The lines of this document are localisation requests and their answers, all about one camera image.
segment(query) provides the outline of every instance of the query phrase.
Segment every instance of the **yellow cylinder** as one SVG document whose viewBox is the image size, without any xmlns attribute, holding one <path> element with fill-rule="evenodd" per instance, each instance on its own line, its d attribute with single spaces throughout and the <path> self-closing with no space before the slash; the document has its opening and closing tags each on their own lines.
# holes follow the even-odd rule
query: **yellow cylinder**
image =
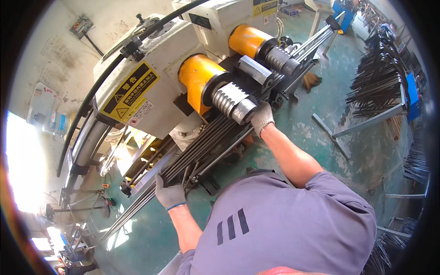
<svg viewBox="0 0 440 275">
<path fill-rule="evenodd" d="M 229 36 L 229 47 L 241 55 L 255 59 L 261 44 L 270 39 L 273 37 L 267 33 L 247 24 L 241 24 Z"/>
<path fill-rule="evenodd" d="M 188 103 L 199 114 L 211 108 L 202 103 L 203 89 L 211 78 L 224 72 L 225 69 L 203 54 L 191 56 L 180 66 L 179 81 L 187 87 Z"/>
</svg>

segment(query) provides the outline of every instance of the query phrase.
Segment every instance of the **warning label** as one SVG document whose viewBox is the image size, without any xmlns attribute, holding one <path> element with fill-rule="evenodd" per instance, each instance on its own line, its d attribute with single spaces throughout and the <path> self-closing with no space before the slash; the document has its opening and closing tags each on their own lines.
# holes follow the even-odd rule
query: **warning label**
<svg viewBox="0 0 440 275">
<path fill-rule="evenodd" d="M 264 14 L 264 25 L 276 20 L 276 11 L 268 11 Z"/>
<path fill-rule="evenodd" d="M 154 107 L 154 104 L 145 97 L 136 104 L 133 110 L 127 115 L 124 122 L 131 126 L 136 126 L 144 116 Z"/>
<path fill-rule="evenodd" d="M 142 104 L 145 101 L 148 102 L 144 95 L 158 79 L 159 76 L 153 69 L 142 61 L 116 89 L 100 112 L 117 121 L 128 123 L 129 118 Z M 132 125 L 137 125 L 139 120 L 140 118 L 137 118 Z"/>
<path fill-rule="evenodd" d="M 267 12 L 275 13 L 277 11 L 278 0 L 253 0 L 252 4 L 252 14 L 254 17 L 261 13 L 267 16 Z"/>
</svg>

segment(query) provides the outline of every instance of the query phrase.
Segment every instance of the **concrete floor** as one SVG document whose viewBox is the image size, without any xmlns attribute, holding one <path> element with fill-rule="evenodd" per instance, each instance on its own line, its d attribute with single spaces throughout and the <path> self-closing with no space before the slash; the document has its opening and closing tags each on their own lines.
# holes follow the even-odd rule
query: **concrete floor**
<svg viewBox="0 0 440 275">
<path fill-rule="evenodd" d="M 296 18 L 281 14 L 285 35 L 289 35 L 294 41 L 306 41 L 314 15 L 307 10 Z M 310 93 L 298 88 L 295 91 L 299 98 L 298 103 L 284 102 L 274 112 L 274 119 L 276 126 L 297 146 L 366 199 L 376 210 L 378 225 L 386 226 L 390 217 L 395 216 L 405 202 L 387 199 L 384 204 L 382 178 L 386 193 L 410 192 L 411 186 L 402 176 L 402 157 L 409 150 L 411 140 L 407 123 L 404 121 L 402 124 L 401 136 L 397 141 L 393 139 L 394 130 L 386 121 L 341 137 L 352 154 L 352 158 L 346 160 L 311 117 L 313 113 L 317 113 L 335 131 L 361 121 L 352 117 L 351 109 L 345 104 L 345 97 L 350 92 L 362 53 L 363 43 L 351 29 L 343 36 L 337 35 L 327 53 L 328 58 L 321 56 L 311 70 L 323 77 L 322 84 L 313 88 Z M 244 151 L 243 157 L 237 163 L 218 165 L 213 171 L 213 177 L 223 186 L 244 175 L 247 166 L 274 169 L 281 174 L 279 165 L 267 146 L 254 137 L 254 144 Z M 122 177 L 117 168 L 111 170 L 110 175 L 114 176 L 109 195 L 116 199 L 117 205 L 111 211 L 109 219 L 103 219 L 98 212 L 93 213 L 92 219 L 97 229 L 111 226 L 135 200 L 133 197 L 126 198 L 119 190 Z M 102 183 L 98 177 L 96 182 L 97 186 Z M 106 178 L 106 183 L 111 183 L 110 177 Z M 188 206 L 202 229 L 210 210 L 210 200 L 213 198 L 200 188 L 188 195 Z M 95 248 L 95 259 L 105 274 L 157 274 L 178 250 L 176 231 L 165 209 L 155 198 L 116 236 L 110 238 L 107 244 Z"/>
</svg>

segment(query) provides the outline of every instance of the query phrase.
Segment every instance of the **hand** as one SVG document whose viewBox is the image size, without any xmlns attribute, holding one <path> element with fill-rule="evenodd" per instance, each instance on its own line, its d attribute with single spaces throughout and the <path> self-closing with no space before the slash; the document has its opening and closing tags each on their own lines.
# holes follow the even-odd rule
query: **hand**
<svg viewBox="0 0 440 275">
<path fill-rule="evenodd" d="M 269 103 L 266 101 L 259 101 L 260 105 L 255 110 L 255 113 L 253 115 L 253 118 L 251 119 L 252 126 L 255 130 L 255 133 L 257 133 L 257 136 L 261 138 L 260 133 L 261 130 L 266 127 L 269 123 L 274 122 L 274 118 L 272 115 L 272 108 Z"/>
<path fill-rule="evenodd" d="M 164 180 L 161 172 L 158 172 L 156 178 L 156 197 L 165 207 L 166 211 L 178 205 L 185 204 L 185 193 L 181 184 L 164 188 Z"/>
</svg>

